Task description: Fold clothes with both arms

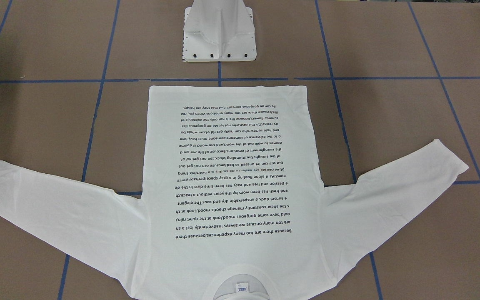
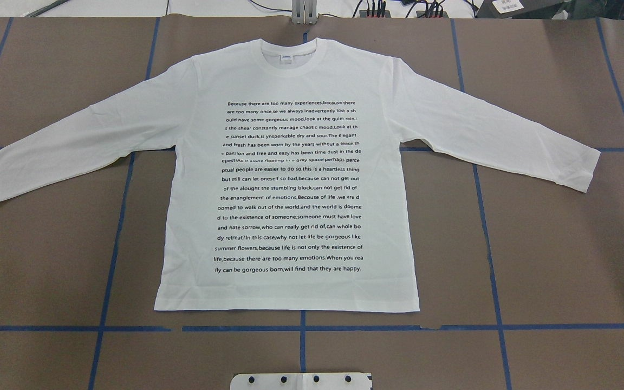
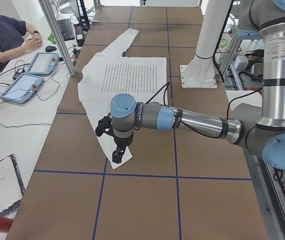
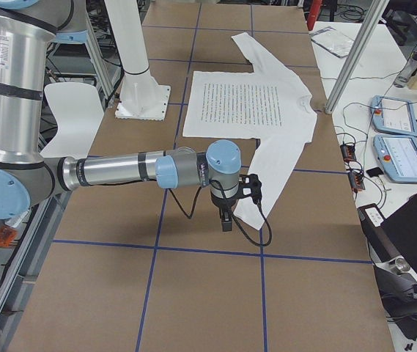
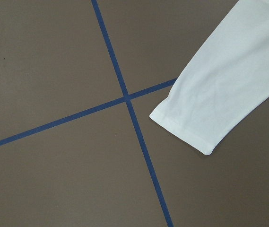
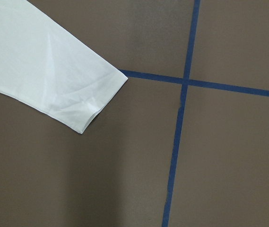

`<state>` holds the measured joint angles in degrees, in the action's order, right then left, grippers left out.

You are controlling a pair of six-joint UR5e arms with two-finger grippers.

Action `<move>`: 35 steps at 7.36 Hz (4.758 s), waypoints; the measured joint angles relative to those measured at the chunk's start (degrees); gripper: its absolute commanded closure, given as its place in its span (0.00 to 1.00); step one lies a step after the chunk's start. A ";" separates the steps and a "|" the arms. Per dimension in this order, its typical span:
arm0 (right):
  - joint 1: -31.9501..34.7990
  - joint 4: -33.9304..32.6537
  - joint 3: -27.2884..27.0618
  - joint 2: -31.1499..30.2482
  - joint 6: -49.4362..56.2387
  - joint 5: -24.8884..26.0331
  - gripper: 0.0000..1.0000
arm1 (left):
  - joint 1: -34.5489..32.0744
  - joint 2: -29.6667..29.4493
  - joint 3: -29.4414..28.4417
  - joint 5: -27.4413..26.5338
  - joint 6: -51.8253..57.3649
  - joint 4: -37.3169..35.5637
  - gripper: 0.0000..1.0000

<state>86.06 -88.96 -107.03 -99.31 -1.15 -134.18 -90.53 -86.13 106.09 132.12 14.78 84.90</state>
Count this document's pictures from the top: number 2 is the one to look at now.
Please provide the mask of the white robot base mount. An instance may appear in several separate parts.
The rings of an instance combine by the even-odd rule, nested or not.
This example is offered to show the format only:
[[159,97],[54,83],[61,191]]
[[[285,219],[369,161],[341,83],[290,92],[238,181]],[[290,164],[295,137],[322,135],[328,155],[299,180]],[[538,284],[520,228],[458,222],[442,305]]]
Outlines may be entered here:
[[361,372],[237,374],[230,389],[372,389],[372,376]]

